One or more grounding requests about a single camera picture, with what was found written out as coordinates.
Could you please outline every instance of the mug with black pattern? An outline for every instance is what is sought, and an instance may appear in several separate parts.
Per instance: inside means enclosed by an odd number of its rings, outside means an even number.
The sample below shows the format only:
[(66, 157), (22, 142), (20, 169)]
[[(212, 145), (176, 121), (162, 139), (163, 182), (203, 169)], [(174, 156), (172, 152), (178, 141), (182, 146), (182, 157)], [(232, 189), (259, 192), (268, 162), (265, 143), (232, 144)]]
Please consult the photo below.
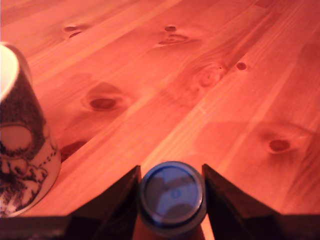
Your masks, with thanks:
[(50, 190), (61, 155), (32, 88), (22, 53), (0, 43), (0, 218), (14, 217)]

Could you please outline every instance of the black plastic part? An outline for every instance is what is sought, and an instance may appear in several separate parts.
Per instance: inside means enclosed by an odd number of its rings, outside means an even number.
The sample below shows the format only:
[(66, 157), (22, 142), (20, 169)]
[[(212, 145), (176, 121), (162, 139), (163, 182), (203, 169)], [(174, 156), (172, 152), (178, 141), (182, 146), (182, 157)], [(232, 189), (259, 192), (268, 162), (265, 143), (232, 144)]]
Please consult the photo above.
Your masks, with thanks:
[(320, 240), (320, 215), (282, 215), (202, 166), (215, 240)]

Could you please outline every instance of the wooden tabletop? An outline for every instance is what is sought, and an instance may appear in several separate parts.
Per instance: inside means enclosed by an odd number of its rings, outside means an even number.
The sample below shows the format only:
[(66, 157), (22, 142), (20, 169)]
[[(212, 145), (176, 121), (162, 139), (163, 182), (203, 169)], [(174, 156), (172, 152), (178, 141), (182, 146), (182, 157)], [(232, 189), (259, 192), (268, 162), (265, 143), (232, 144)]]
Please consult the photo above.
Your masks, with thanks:
[(319, 0), (2, 0), (1, 40), (27, 57), (64, 160), (24, 216), (164, 161), (320, 213)]

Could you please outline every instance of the mug rim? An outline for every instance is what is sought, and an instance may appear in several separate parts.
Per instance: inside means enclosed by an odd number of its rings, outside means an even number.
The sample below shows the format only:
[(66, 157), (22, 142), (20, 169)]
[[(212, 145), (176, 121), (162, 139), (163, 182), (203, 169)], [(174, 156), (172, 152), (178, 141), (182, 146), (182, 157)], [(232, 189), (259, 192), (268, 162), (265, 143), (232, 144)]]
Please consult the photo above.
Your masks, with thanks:
[(3, 42), (0, 44), (0, 101), (2, 102), (6, 99), (8, 93), (14, 86), (19, 75), (19, 61), (15, 53), (3, 45)]

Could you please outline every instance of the white mug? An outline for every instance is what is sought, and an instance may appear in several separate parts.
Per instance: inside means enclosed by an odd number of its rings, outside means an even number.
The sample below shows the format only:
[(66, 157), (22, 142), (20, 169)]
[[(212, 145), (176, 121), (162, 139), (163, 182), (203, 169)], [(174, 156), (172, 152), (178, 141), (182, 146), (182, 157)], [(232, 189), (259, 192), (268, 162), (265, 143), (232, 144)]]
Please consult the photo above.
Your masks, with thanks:
[(14, 217), (50, 190), (61, 154), (32, 88), (23, 54), (0, 43), (0, 217)]

